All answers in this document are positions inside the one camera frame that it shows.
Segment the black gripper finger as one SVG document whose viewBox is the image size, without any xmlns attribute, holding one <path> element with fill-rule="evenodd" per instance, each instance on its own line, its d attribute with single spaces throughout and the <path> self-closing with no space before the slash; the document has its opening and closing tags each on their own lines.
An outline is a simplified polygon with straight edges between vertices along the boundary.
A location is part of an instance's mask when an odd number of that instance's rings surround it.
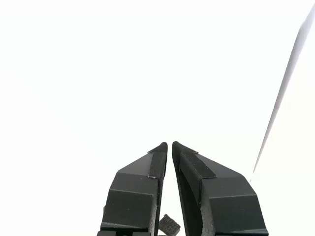
<svg viewBox="0 0 315 236">
<path fill-rule="evenodd" d="M 267 236 L 246 178 L 175 141 L 172 158 L 188 236 Z"/>
<path fill-rule="evenodd" d="M 99 236 L 156 236 L 167 163 L 166 142 L 118 170 L 110 186 Z"/>
</svg>

